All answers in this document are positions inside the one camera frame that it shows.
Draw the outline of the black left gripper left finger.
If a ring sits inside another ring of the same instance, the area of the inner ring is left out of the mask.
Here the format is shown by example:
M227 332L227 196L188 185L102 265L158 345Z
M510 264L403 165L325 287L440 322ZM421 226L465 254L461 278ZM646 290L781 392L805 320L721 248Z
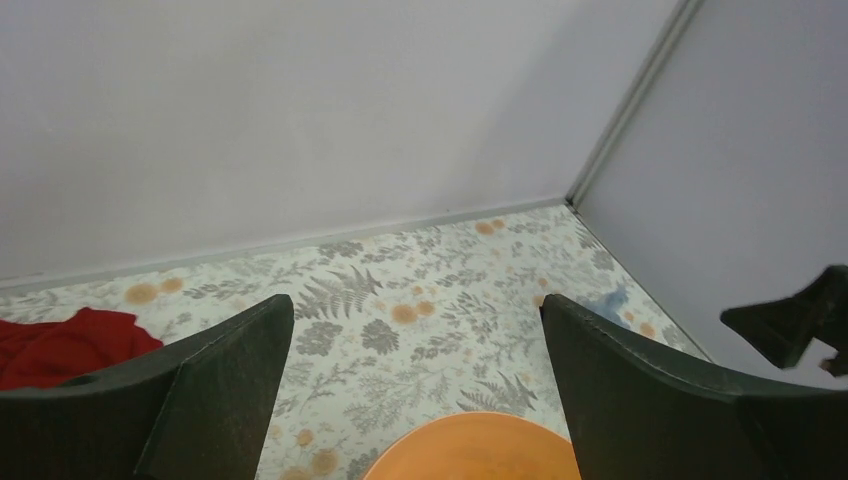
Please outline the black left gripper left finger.
M294 328L276 294L56 387L1 395L5 479L251 479Z

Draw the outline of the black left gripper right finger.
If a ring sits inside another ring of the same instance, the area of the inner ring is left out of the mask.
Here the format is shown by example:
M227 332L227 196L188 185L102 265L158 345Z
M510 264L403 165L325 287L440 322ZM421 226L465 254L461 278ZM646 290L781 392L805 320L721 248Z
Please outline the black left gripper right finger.
M561 295L541 324L585 479L843 479L847 394L731 370Z

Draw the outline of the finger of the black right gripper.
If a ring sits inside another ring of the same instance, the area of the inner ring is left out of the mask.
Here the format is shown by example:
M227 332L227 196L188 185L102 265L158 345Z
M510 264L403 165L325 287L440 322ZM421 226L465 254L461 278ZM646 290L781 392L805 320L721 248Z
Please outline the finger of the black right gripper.
M815 339L835 349L821 368L847 375L847 267L830 265L793 296L723 311L720 321L741 336L775 367L800 362Z

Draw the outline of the light blue trash bag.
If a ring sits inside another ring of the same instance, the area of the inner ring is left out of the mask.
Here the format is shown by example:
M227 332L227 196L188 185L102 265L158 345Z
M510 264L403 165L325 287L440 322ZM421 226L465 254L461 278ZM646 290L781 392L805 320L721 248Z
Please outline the light blue trash bag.
M602 295L594 300L587 300L583 306L589 311L615 323L616 325L629 329L629 324L620 315L620 310L628 301L628 292L624 285L619 285L615 290Z

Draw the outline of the orange plastic trash bin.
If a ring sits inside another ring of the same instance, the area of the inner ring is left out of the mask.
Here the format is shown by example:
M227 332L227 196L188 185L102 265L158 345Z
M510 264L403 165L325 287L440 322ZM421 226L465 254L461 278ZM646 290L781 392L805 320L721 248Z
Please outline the orange plastic trash bin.
M580 477L569 440L498 412L465 412L420 426L387 448L362 475L365 480Z

